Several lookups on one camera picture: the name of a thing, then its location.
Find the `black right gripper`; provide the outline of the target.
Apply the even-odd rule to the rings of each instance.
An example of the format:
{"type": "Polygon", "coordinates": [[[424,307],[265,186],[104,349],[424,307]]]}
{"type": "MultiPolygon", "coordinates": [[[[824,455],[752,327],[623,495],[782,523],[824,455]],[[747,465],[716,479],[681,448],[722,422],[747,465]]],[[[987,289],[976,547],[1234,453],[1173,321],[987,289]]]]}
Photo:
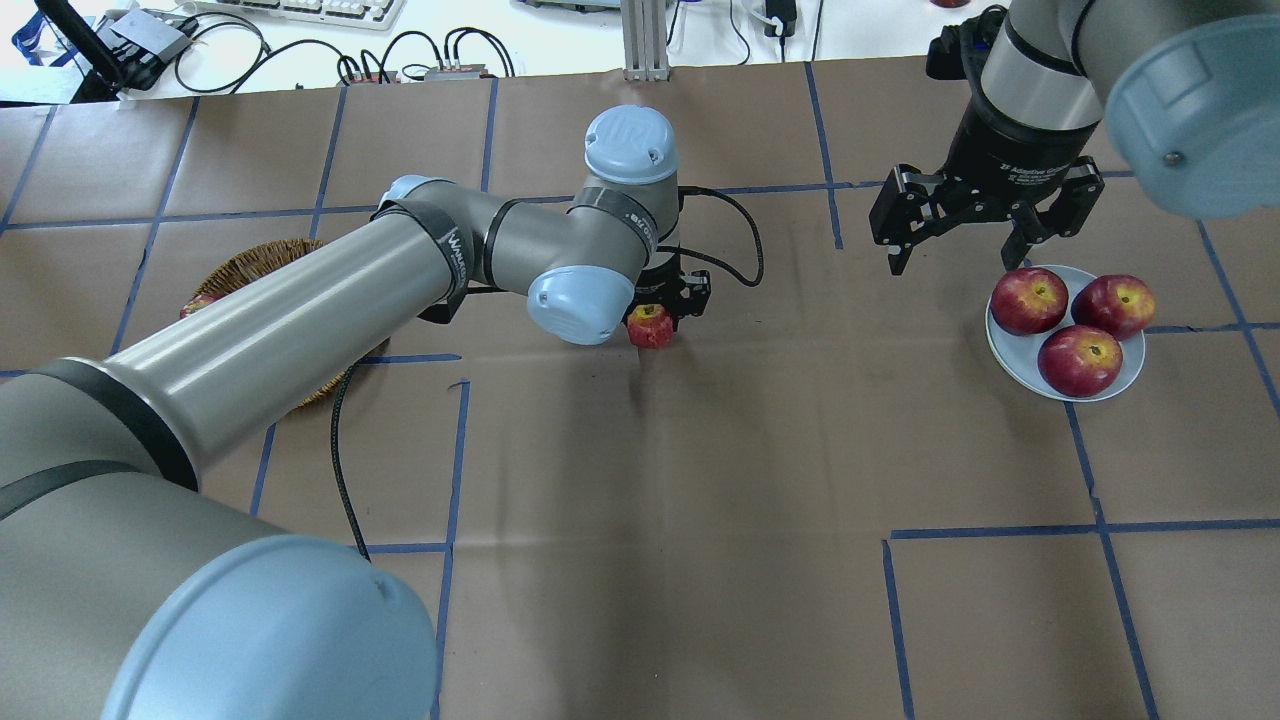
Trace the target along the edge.
{"type": "Polygon", "coordinates": [[[901,275],[916,246],[959,225],[1010,223],[1006,272],[1034,246],[1079,234],[1105,188],[1083,152],[1096,127],[1024,126],[972,96],[943,165],[934,174],[896,165],[872,206],[872,238],[886,247],[890,273],[901,275]]]}

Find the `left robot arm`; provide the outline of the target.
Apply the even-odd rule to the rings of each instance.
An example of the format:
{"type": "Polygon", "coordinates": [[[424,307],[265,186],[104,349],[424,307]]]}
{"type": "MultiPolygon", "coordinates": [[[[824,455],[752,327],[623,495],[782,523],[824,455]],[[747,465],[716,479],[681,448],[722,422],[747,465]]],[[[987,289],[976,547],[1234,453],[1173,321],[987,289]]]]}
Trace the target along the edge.
{"type": "Polygon", "coordinates": [[[599,345],[678,222],[676,133],[620,105],[554,213],[404,176],[370,222],[101,361],[3,386],[5,719],[424,719],[424,602],[344,544],[200,492],[204,471],[472,283],[599,345]]]}

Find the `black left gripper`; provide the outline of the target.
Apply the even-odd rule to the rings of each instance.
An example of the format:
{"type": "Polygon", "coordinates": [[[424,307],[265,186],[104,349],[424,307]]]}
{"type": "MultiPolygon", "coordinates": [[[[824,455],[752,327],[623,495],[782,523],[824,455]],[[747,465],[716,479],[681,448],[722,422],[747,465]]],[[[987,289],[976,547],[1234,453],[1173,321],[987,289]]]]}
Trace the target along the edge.
{"type": "Polygon", "coordinates": [[[673,323],[680,323],[686,316],[701,316],[710,300],[710,273],[686,273],[681,265],[681,258],[686,252],[678,245],[659,246],[657,250],[660,258],[655,259],[655,265],[641,272],[630,311],[639,306],[658,305],[673,323]]]}

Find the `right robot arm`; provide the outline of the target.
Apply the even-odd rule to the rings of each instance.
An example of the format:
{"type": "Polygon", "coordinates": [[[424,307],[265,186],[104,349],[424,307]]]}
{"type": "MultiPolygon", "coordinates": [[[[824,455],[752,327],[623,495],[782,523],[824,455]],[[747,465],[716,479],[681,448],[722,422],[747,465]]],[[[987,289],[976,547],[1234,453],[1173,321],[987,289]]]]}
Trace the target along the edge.
{"type": "Polygon", "coordinates": [[[945,27],[925,72],[970,99],[942,167],[887,176],[873,240],[904,273],[927,240],[1011,225],[1020,265],[1078,234],[1105,181],[1085,145],[1098,127],[1147,196],[1193,219],[1277,205],[1275,1],[1014,1],[945,27]]]}

